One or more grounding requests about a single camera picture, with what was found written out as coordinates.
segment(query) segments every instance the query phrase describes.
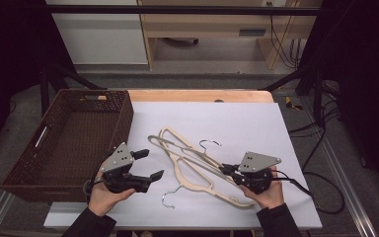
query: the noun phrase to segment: person's hand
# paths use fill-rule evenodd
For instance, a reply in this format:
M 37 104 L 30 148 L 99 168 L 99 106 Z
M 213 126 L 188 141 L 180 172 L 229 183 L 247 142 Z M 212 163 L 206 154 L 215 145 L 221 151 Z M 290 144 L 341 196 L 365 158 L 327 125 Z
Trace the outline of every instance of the person's hand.
M 103 176 L 99 172 L 97 180 Z M 119 194 L 111 193 L 103 183 L 95 184 L 92 188 L 91 199 L 88 208 L 98 216 L 106 215 L 113 207 L 122 200 L 135 193 L 134 189 L 126 190 Z
M 271 166 L 272 175 L 276 178 L 277 173 L 276 167 Z M 281 181 L 272 181 L 269 185 L 269 188 L 263 193 L 256 195 L 254 192 L 250 191 L 245 186 L 240 186 L 246 198 L 251 198 L 256 201 L 262 209 L 280 206 L 284 204 L 284 196 L 282 193 L 282 182 Z

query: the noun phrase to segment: brown woven basket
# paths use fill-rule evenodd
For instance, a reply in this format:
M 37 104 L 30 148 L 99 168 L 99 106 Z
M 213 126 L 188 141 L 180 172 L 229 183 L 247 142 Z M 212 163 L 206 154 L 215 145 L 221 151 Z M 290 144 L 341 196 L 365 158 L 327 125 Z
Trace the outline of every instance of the brown woven basket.
M 60 90 L 0 188 L 26 201 L 84 201 L 99 161 L 126 142 L 127 91 Z

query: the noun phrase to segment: metal hanger hook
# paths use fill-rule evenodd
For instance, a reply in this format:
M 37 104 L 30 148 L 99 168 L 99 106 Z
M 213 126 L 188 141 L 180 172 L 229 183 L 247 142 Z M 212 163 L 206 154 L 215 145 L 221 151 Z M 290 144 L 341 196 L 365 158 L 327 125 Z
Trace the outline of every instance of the metal hanger hook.
M 162 204 L 165 206 L 165 207 L 168 207 L 168 208 L 175 208 L 174 205 L 169 205 L 169 204 L 166 204 L 165 203 L 165 196 L 168 195 L 168 194 L 174 194 L 176 193 L 182 186 L 178 186 L 174 191 L 168 191 L 166 192 L 164 195 L 162 195 Z
M 220 143 L 218 143 L 218 142 L 217 142 L 217 141 L 215 141 L 215 140 L 201 140 L 201 141 L 199 142 L 199 146 L 200 146 L 200 147 L 202 147 L 202 148 L 204 148 L 204 153 L 206 153 L 206 152 L 207 152 L 207 148 L 205 148 L 205 146 L 201 145 L 201 143 L 202 143 L 202 142 L 204 142 L 204 141 L 213 142 L 213 143 L 216 143 L 217 145 L 221 146 L 221 144 L 220 144 Z

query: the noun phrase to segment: white table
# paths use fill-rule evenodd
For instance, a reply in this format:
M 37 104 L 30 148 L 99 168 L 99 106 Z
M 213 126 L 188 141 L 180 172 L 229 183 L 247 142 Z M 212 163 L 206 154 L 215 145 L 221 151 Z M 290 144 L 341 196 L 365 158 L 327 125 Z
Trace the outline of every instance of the white table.
M 147 136 L 170 126 L 198 144 L 213 139 L 222 146 L 208 145 L 208 153 L 222 163 L 237 164 L 246 151 L 279 157 L 278 170 L 307 188 L 289 139 L 278 104 L 275 103 L 185 103 L 133 102 L 134 118 L 128 139 L 131 150 L 150 149 L 149 157 L 138 160 L 131 168 L 137 176 L 149 176 L 165 170 L 163 178 L 151 185 L 147 194 L 134 194 L 119 203 L 109 216 L 117 220 L 118 229 L 258 229 L 257 205 L 239 208 L 207 193 L 181 188 L 167 197 L 176 208 L 166 208 L 162 195 L 178 187 L 173 163 L 166 153 L 149 143 Z M 217 189 L 244 199 L 237 188 Z M 322 223 L 310 197 L 295 186 L 283 183 L 285 201 L 301 229 L 321 228 Z M 85 203 L 58 202 L 51 206 L 45 227 L 66 229 L 86 207 Z

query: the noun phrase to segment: floor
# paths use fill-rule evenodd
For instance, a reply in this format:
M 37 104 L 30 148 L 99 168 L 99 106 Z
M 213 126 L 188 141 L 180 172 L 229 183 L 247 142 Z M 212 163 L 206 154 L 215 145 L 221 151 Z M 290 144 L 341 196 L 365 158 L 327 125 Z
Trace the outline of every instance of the floor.
M 109 88 L 255 90 L 277 81 L 290 71 L 292 69 L 282 63 L 273 71 L 265 69 L 259 46 L 252 39 L 200 39 L 198 45 L 165 39 L 159 42 L 155 67 L 151 71 L 141 68 L 104 73 L 85 70 L 83 75 L 90 81 Z M 78 86 L 74 82 L 69 83 L 72 87 Z M 296 81 L 290 82 L 272 93 L 274 100 L 280 105 L 289 131 L 312 122 L 309 115 L 312 97 L 297 97 L 293 92 L 295 85 Z M 38 87 L 32 87 L 13 98 L 13 112 L 0 133 L 0 183 L 23 152 L 25 144 L 39 124 L 38 95 Z M 303 109 L 287 107 L 287 97 L 291 99 L 293 106 L 301 106 Z M 330 96 L 324 96 L 324 102 L 331 100 Z M 329 103 L 326 111 L 336 108 L 336 103 Z M 310 126 L 301 132 L 291 134 L 300 164 L 306 162 L 317 144 L 318 133 L 322 134 L 319 127 Z M 352 194 L 356 195 L 358 203 L 347 199 L 345 209 L 339 214 L 319 212 L 324 227 L 311 230 L 309 233 L 304 232 L 304 235 L 379 236 L 379 176 L 376 171 L 361 167 L 359 153 L 343 126 L 339 113 L 332 114 L 328 119 L 323 142 L 308 163 L 307 171 L 322 175 L 336 183 L 339 174 L 334 173 L 334 157 L 345 172 L 353 190 Z M 314 175 L 307 175 L 306 180 L 311 192 L 317 196 L 321 209 L 336 210 L 341 206 L 340 195 L 334 187 Z M 30 203 L 17 197 L 10 201 L 12 204 L 0 225 L 0 236 L 59 235 L 54 230 L 42 227 L 49 209 L 47 203 Z M 357 206 L 362 207 L 364 211 L 357 210 Z M 369 227 L 360 227 L 360 221 L 366 221 L 365 224 Z

